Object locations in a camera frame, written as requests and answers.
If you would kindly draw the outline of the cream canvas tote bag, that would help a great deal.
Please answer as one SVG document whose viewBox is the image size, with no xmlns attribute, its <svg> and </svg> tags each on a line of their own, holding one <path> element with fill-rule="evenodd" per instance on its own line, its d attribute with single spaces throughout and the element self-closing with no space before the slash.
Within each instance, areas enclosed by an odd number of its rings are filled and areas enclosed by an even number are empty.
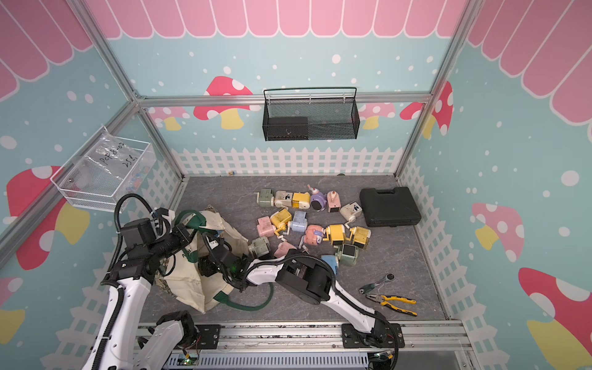
<svg viewBox="0 0 592 370">
<path fill-rule="evenodd" d="M 274 296 L 269 296 L 260 305 L 247 306 L 233 302 L 229 294 L 234 287 L 224 280 L 223 274 L 209 259 L 209 248 L 202 235 L 210 232 L 215 238 L 222 237 L 233 249 L 234 257 L 247 252 L 248 239 L 233 228 L 212 206 L 203 211 L 186 210 L 177 215 L 177 221 L 193 235 L 192 242 L 165 262 L 169 269 L 164 276 L 156 278 L 156 284 L 179 302 L 204 314 L 216 305 L 223 304 L 240 311 L 260 311 L 269 305 Z"/>
</svg>

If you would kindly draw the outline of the mint green pencil sharpener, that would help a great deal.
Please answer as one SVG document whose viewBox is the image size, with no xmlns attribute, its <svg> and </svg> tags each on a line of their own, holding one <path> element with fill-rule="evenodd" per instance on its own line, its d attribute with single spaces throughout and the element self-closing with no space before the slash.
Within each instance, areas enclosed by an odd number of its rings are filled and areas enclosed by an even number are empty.
<svg viewBox="0 0 592 370">
<path fill-rule="evenodd" d="M 270 242 L 265 236 L 258 237 L 248 245 L 248 249 L 253 258 L 261 259 L 270 254 Z"/>
</svg>

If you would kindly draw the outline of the pink boxy pencil sharpener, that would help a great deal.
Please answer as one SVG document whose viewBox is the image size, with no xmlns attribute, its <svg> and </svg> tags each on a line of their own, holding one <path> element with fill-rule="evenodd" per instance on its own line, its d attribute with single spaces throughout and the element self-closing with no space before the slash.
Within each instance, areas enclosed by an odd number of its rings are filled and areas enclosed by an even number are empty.
<svg viewBox="0 0 592 370">
<path fill-rule="evenodd" d="M 257 233 L 260 237 L 274 237 L 276 228 L 269 216 L 257 219 Z"/>
</svg>

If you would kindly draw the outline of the pink clear-drawer pencil sharpener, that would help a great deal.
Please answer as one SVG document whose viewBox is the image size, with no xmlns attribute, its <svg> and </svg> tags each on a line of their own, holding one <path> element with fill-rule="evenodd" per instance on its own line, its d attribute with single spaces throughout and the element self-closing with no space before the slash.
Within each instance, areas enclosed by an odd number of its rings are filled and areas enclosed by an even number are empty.
<svg viewBox="0 0 592 370">
<path fill-rule="evenodd" d="M 285 257 L 288 254 L 288 252 L 289 251 L 292 251 L 292 250 L 296 250 L 297 251 L 296 246 L 292 245 L 291 243 L 289 243 L 287 241 L 282 241 L 278 245 L 276 251 L 274 252 L 274 257 L 275 258 Z"/>
</svg>

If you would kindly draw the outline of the yellow crank pencil sharpener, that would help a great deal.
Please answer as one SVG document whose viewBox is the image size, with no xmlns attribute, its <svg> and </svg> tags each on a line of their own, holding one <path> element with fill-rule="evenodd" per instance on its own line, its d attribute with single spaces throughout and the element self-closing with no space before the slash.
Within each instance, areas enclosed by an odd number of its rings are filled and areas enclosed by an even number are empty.
<svg viewBox="0 0 592 370">
<path fill-rule="evenodd" d="M 274 226 L 274 234 L 276 237 L 282 238 L 284 232 L 289 232 L 292 215 L 287 208 L 282 208 L 280 211 L 271 215 L 270 221 Z"/>
</svg>

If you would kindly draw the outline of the beige pencil sharpener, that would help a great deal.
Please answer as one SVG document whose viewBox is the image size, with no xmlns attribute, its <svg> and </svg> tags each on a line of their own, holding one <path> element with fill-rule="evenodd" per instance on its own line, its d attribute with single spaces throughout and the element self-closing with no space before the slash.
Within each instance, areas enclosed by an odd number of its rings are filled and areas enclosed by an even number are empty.
<svg viewBox="0 0 592 370">
<path fill-rule="evenodd" d="M 293 206 L 292 192 L 288 191 L 276 191 L 274 195 L 274 206 L 276 208 L 292 208 Z"/>
</svg>

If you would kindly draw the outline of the light blue pencil sharpener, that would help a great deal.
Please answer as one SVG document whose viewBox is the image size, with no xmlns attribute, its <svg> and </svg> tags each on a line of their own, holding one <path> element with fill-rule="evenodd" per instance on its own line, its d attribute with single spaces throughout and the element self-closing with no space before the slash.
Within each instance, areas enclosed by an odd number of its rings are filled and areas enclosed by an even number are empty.
<svg viewBox="0 0 592 370">
<path fill-rule="evenodd" d="M 334 274 L 338 274 L 339 270 L 339 259 L 333 254 L 324 254 L 321 256 L 321 259 L 327 263 L 331 269 L 333 270 Z"/>
</svg>

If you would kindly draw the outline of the purple pencil sharpener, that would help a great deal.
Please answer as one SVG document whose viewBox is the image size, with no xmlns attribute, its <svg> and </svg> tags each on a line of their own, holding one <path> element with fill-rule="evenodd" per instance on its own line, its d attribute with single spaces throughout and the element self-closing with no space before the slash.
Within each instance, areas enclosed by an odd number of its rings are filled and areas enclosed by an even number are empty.
<svg viewBox="0 0 592 370">
<path fill-rule="evenodd" d="M 307 185 L 307 187 L 311 191 L 311 208 L 315 211 L 324 211 L 328 203 L 326 195 L 315 187 L 310 185 Z"/>
</svg>

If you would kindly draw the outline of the yellow white pencil sharpener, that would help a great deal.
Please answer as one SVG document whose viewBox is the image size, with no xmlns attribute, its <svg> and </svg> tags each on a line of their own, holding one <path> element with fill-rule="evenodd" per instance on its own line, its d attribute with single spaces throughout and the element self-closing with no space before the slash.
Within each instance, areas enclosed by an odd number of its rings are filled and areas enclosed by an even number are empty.
<svg viewBox="0 0 592 370">
<path fill-rule="evenodd" d="M 333 248 L 339 248 L 345 243 L 346 233 L 343 224 L 332 224 L 325 228 L 323 241 L 327 241 Z"/>
</svg>

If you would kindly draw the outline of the teal grey pencil sharpener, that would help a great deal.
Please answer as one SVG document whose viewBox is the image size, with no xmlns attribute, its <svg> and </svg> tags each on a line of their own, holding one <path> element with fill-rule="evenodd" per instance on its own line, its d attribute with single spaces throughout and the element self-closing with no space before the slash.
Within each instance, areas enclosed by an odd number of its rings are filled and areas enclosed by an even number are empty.
<svg viewBox="0 0 592 370">
<path fill-rule="evenodd" d="M 355 245 L 343 244 L 338 247 L 335 255 L 339 264 L 355 266 L 359 258 L 359 249 Z"/>
</svg>

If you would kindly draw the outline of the cream crank pencil sharpener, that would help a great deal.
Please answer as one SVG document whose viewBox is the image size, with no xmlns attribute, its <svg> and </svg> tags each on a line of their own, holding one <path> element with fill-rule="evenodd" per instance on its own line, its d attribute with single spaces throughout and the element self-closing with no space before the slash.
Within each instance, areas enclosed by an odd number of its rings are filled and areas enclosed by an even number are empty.
<svg viewBox="0 0 592 370">
<path fill-rule="evenodd" d="M 363 210 L 357 202 L 351 202 L 342 206 L 339 213 L 344 217 L 345 223 L 350 224 L 362 215 Z"/>
</svg>

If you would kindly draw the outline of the yellow black pencil sharpener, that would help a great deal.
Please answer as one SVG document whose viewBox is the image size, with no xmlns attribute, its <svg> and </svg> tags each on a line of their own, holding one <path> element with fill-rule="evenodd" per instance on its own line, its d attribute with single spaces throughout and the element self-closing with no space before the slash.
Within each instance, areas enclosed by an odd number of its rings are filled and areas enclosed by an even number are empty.
<svg viewBox="0 0 592 370">
<path fill-rule="evenodd" d="M 370 229 L 364 227 L 353 227 L 349 231 L 350 234 L 348 236 L 347 242 L 356 248 L 366 250 L 372 235 Z"/>
</svg>

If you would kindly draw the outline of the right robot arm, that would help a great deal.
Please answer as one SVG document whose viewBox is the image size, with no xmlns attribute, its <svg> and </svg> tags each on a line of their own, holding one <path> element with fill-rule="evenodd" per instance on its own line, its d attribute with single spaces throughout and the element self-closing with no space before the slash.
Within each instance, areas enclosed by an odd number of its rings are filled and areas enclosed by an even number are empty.
<svg viewBox="0 0 592 370">
<path fill-rule="evenodd" d="M 297 250 L 272 260 L 238 257 L 223 237 L 209 232 L 201 237 L 209 264 L 233 288 L 244 291 L 251 286 L 280 285 L 310 305 L 331 308 L 348 321 L 365 345 L 382 347 L 392 340 L 394 347 L 399 347 L 396 330 L 388 319 L 344 291 L 324 260 Z"/>
</svg>

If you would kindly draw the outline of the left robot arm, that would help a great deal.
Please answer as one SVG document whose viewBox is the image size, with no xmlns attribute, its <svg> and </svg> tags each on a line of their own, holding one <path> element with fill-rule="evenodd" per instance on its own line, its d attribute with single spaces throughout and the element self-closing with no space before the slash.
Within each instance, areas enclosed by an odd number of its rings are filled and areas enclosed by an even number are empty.
<svg viewBox="0 0 592 370">
<path fill-rule="evenodd" d="M 136 199 L 150 217 L 120 223 L 120 211 Z M 197 343 L 198 331 L 187 311 L 165 314 L 152 336 L 135 352 L 135 340 L 146 298 L 160 273 L 162 260 L 191 243 L 193 235 L 175 222 L 174 212 L 153 209 L 139 194 L 126 194 L 114 210 L 117 244 L 101 284 L 109 288 L 109 301 L 85 369 L 161 369 L 175 348 Z"/>
</svg>

